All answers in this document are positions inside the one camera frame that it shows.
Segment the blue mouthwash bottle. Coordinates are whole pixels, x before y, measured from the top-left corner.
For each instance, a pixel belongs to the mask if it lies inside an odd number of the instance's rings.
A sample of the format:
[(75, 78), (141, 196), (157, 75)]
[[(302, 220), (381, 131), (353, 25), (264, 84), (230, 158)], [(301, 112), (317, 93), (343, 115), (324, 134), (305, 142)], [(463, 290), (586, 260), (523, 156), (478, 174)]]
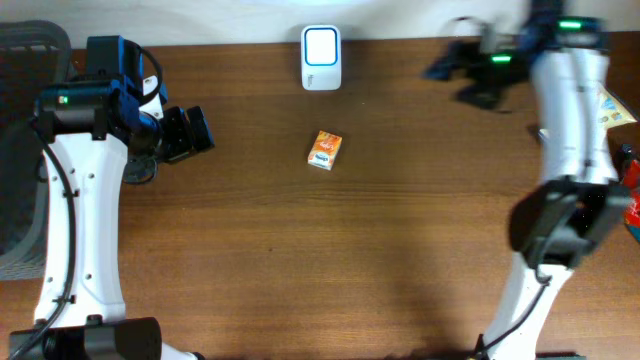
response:
[(629, 233), (637, 240), (640, 241), (640, 227), (626, 222), (625, 226)]

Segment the yellow chips bag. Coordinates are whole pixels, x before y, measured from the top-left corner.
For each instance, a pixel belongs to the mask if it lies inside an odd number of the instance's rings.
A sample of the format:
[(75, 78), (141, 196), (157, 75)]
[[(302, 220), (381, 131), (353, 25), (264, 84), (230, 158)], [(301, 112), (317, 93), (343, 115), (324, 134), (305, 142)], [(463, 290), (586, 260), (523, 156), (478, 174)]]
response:
[(637, 123), (637, 116), (623, 103), (623, 101), (610, 92), (603, 84), (598, 88), (597, 123), (605, 131)]

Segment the small orange box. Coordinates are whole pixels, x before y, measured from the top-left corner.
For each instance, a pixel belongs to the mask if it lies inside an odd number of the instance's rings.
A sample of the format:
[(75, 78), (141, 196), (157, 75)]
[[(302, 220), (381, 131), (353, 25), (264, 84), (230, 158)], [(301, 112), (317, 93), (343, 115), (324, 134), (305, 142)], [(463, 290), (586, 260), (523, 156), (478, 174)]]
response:
[(335, 164), (342, 142), (341, 136), (320, 131), (307, 156), (307, 163), (330, 171)]

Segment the orange red snack bag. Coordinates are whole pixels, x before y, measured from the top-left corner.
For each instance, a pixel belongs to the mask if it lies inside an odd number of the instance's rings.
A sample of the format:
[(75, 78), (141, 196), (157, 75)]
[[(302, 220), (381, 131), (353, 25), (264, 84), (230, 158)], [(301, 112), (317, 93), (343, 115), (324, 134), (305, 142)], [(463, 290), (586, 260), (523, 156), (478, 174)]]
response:
[(622, 184), (630, 190), (631, 202), (625, 213), (625, 223), (639, 226), (639, 161), (634, 160), (622, 179)]

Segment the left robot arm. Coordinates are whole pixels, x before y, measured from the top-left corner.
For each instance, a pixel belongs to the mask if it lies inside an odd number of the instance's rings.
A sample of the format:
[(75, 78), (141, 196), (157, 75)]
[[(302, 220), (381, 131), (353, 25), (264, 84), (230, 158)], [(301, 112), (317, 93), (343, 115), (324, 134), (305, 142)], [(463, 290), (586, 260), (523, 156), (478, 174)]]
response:
[(120, 36), (87, 41), (86, 71), (43, 90), (31, 127), (48, 182), (44, 282), (29, 330), (11, 333), (13, 359), (181, 359), (152, 317), (130, 319), (118, 269), (123, 184), (153, 180), (162, 163), (210, 150), (201, 108), (167, 106), (153, 55)]

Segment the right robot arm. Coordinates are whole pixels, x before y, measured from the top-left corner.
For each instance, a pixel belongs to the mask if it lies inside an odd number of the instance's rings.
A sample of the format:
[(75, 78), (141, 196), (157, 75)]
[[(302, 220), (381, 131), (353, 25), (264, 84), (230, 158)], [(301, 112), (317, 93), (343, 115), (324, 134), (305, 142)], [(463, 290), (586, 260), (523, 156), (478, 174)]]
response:
[(533, 359), (553, 303), (583, 259), (631, 204), (599, 121), (608, 66), (602, 20), (571, 16), (561, 1), (534, 1), (519, 32), (500, 39), (490, 23), (479, 40), (454, 41), (425, 71), (447, 81), (462, 72), (460, 102), (493, 110), (509, 86), (529, 81), (547, 132), (536, 189), (510, 214), (511, 271), (475, 359)]

